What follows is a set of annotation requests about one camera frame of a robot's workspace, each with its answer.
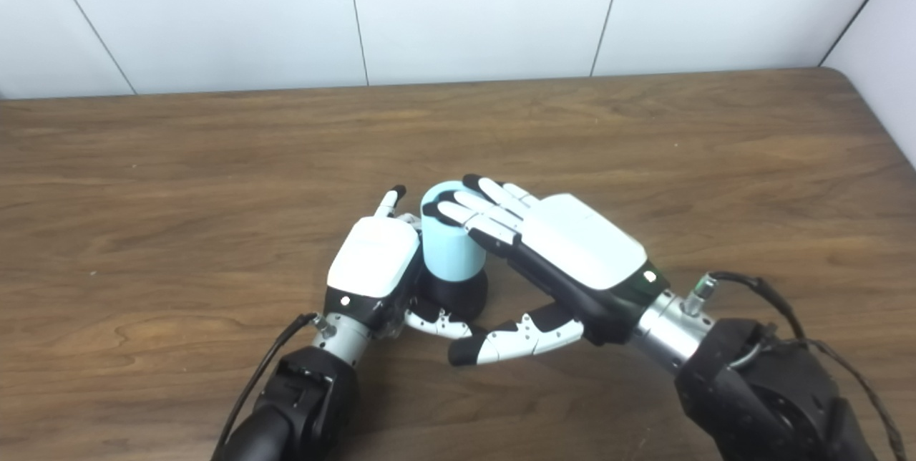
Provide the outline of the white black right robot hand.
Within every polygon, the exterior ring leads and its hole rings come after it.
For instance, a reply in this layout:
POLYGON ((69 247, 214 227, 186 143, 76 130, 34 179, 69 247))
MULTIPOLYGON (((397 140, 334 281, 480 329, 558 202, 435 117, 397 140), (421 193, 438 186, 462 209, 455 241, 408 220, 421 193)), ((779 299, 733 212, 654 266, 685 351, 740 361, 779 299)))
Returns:
POLYGON ((645 247, 579 197, 540 199, 477 174, 465 175, 462 184, 464 190, 423 204, 423 216, 462 229, 552 302, 454 340, 448 350, 452 366, 534 356, 582 339, 622 346, 667 291, 645 247))

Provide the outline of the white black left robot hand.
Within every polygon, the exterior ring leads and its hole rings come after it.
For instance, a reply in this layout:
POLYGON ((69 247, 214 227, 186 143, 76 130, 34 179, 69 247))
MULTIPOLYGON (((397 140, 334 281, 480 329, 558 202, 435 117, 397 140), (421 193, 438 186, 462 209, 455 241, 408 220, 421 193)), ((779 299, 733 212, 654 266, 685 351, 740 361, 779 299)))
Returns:
POLYGON ((331 263, 323 315, 336 327, 344 319, 363 325, 371 339, 398 336, 409 326, 449 339, 482 328, 422 297, 427 272, 418 217, 395 214, 404 185, 388 190, 375 213, 354 223, 331 263))

